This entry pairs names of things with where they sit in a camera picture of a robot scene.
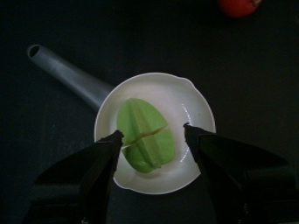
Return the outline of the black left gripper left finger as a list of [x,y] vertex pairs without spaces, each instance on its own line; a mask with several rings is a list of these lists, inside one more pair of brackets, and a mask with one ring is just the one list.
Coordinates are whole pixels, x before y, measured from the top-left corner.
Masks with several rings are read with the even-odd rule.
[[121,137],[114,131],[38,175],[21,224],[105,224]]

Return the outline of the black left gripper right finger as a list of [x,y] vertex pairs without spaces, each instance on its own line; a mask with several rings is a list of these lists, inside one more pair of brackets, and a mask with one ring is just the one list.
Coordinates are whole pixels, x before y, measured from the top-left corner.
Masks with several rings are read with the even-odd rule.
[[289,163],[261,148],[184,124],[218,224],[299,224]]

